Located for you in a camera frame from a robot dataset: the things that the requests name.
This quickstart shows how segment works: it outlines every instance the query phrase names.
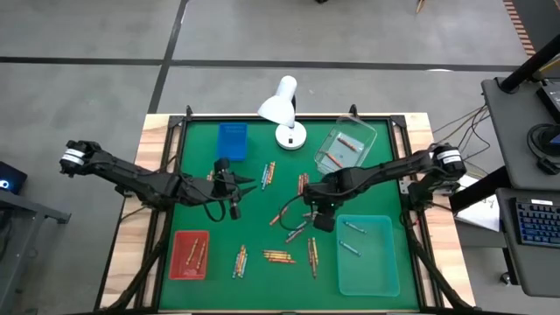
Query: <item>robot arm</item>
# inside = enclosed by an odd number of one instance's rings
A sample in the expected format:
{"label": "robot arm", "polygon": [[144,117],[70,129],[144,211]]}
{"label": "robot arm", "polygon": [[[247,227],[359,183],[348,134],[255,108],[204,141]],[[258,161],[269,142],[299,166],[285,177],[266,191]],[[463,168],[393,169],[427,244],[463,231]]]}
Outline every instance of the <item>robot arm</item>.
{"label": "robot arm", "polygon": [[415,152],[411,157],[397,159],[374,167],[348,167],[326,174],[319,183],[304,187],[304,203],[317,206],[315,228],[332,232],[334,211],[344,201],[364,193],[369,187],[423,172],[419,182],[409,186],[410,210],[424,210],[431,202],[432,193],[442,184],[459,180],[466,173],[457,148],[449,144],[433,144],[427,150]]}
{"label": "robot arm", "polygon": [[255,187],[241,190],[237,184],[253,179],[242,178],[229,172],[229,161],[221,158],[214,163],[215,181],[195,178],[176,171],[149,171],[130,162],[114,157],[98,143],[68,141],[68,148],[60,159],[61,172],[69,177],[94,174],[116,184],[120,194],[133,192],[148,207],[165,209],[175,203],[188,207],[228,200],[233,220],[241,217],[238,207],[242,195]]}

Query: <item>teal plastic tray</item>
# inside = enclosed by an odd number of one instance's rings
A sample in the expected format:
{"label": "teal plastic tray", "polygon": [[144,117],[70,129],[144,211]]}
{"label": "teal plastic tray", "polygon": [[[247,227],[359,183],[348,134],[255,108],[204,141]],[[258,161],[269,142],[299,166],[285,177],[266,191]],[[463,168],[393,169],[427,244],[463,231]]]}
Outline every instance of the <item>teal plastic tray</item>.
{"label": "teal plastic tray", "polygon": [[[347,221],[357,231],[344,222]],[[396,297],[400,294],[393,224],[386,215],[339,215],[336,220],[339,290],[347,296]],[[357,256],[340,241],[358,250]]]}

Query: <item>wooden table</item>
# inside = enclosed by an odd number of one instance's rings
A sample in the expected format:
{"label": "wooden table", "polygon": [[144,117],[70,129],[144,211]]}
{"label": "wooden table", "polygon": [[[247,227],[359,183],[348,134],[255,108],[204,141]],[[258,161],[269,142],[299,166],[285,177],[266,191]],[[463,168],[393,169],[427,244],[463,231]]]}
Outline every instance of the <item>wooden table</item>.
{"label": "wooden table", "polygon": [[[340,114],[301,115],[339,116]],[[425,113],[363,115],[405,116],[409,133],[410,148],[413,152],[424,150],[433,142],[430,121],[428,119],[428,115]],[[159,168],[169,116],[170,115],[162,114],[146,116],[143,125],[142,137],[136,154],[135,164],[150,170],[156,170]],[[220,115],[202,114],[195,116]],[[235,114],[226,114],[224,116],[235,116]],[[177,142],[177,138],[178,136],[173,138],[175,143]],[[396,140],[399,149],[399,156],[403,157],[404,147],[402,137],[398,136]],[[447,198],[436,197],[434,201],[438,204],[449,206]],[[123,207],[122,215],[130,213],[138,209],[140,206],[141,205],[137,199],[127,199]],[[102,289],[100,307],[109,306],[115,302],[123,290],[126,289],[133,276],[137,273],[143,258],[149,218],[150,211],[146,210],[130,216],[118,228],[114,250],[111,253],[106,282],[104,284],[104,288]],[[440,207],[433,207],[426,211],[426,220],[438,269],[442,272],[453,289],[469,305],[475,305],[452,213]],[[416,231],[416,236],[418,239],[421,239],[419,231]],[[144,296],[144,301],[147,302],[151,300],[155,269],[155,267],[152,268],[147,281],[147,290]],[[427,271],[423,267],[421,269],[426,300],[428,305],[434,305],[433,296],[431,295],[430,278]],[[449,303],[446,300],[444,302],[446,306],[449,306]]]}

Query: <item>paper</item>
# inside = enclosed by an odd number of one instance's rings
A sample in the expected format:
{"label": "paper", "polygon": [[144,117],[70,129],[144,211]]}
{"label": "paper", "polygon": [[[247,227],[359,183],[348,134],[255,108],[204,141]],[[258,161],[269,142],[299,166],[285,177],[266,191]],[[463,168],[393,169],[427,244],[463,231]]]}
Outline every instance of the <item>paper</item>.
{"label": "paper", "polygon": [[[464,189],[477,181],[476,178],[465,175],[458,182],[461,189]],[[460,211],[455,218],[475,226],[500,232],[500,207],[495,195]]]}

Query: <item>white desk lamp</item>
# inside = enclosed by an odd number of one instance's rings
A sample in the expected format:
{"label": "white desk lamp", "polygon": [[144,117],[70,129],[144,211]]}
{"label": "white desk lamp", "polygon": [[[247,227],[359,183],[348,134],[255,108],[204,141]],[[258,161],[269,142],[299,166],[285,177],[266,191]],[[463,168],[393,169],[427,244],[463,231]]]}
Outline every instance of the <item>white desk lamp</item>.
{"label": "white desk lamp", "polygon": [[304,125],[296,122],[296,87],[294,77],[286,75],[280,80],[276,94],[266,100],[257,114],[262,118],[277,123],[276,141],[286,150],[297,150],[307,138]]}

